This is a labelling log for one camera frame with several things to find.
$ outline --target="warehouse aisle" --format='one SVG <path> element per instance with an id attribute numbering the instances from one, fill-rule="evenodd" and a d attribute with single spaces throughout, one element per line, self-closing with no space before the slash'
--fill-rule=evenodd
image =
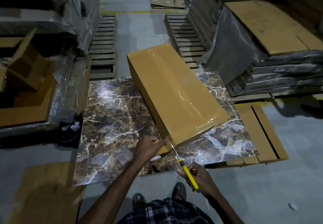
<path id="1" fill-rule="evenodd" d="M 150 0 L 102 0 L 103 11 L 116 13 L 118 77 L 130 77 L 126 54 L 169 41 L 164 14 L 150 10 Z M 301 111 L 299 99 L 280 108 L 263 110 L 290 159 L 269 165 L 209 170 L 221 192 L 245 223 L 321 223 L 323 213 L 323 120 Z M 76 159 L 76 149 L 35 145 L 0 149 L 0 224 L 12 208 L 10 203 L 26 167 Z M 116 222 L 131 211 L 131 198 L 140 192 L 147 201 L 169 197 L 176 182 L 175 171 L 137 177 L 118 213 Z M 86 186 L 80 208 L 82 216 L 108 187 L 109 182 Z M 188 191 L 189 202 L 221 223 L 201 194 Z M 297 210 L 291 210 L 292 203 Z"/>

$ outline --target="yellow and black handle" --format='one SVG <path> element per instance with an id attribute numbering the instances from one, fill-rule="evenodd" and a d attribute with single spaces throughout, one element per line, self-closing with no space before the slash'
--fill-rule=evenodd
<path id="1" fill-rule="evenodd" d="M 190 173 L 190 171 L 189 171 L 189 170 L 188 170 L 188 168 L 186 167 L 186 165 L 185 165 L 184 161 L 183 161 L 181 158 L 179 158 L 179 159 L 178 159 L 178 161 L 180 162 L 180 164 L 181 164 L 181 166 L 182 166 L 183 170 L 185 171 L 185 173 L 186 173 L 186 175 L 187 175 L 188 179 L 191 181 L 191 183 L 192 183 L 193 187 L 195 188 L 196 192 L 198 192 L 198 193 L 199 193 L 199 192 L 200 192 L 199 186 L 196 184 L 196 182 L 195 182 L 194 178 L 192 177 L 192 174 Z"/>

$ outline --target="person's right arm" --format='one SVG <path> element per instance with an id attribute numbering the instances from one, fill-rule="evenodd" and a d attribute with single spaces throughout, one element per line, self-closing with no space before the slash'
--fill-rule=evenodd
<path id="1" fill-rule="evenodd" d="M 213 182 L 210 173 L 200 166 L 198 163 L 193 162 L 188 167 L 188 170 L 191 172 L 193 178 L 195 179 L 201 193 L 205 198 L 208 199 L 210 205 L 216 210 L 219 214 L 221 220 L 224 224 L 227 223 L 243 223 L 239 216 L 230 206 L 229 202 L 225 197 L 220 193 L 220 190 Z M 188 179 L 187 175 L 182 169 L 178 169 L 177 173 L 185 178 L 187 184 L 192 188 L 192 191 L 195 191 L 192 183 Z"/>

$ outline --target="brown marble surface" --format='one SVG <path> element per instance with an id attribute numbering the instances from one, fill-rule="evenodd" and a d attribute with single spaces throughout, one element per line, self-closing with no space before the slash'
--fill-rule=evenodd
<path id="1" fill-rule="evenodd" d="M 177 152 L 187 165 L 218 163 L 257 154 L 250 135 L 217 72 L 197 73 L 230 120 Z M 159 133 L 132 79 L 91 81 L 74 172 L 74 185 L 114 180 L 132 159 L 142 135 Z M 172 151 L 147 163 L 139 175 L 179 168 Z"/>

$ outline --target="plaid shirt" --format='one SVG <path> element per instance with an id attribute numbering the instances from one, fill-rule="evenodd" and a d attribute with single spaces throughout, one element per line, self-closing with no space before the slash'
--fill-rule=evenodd
<path id="1" fill-rule="evenodd" d="M 151 201 L 145 207 L 127 214 L 118 222 L 118 224 L 125 223 L 214 224 L 211 218 L 195 205 L 171 198 Z"/>

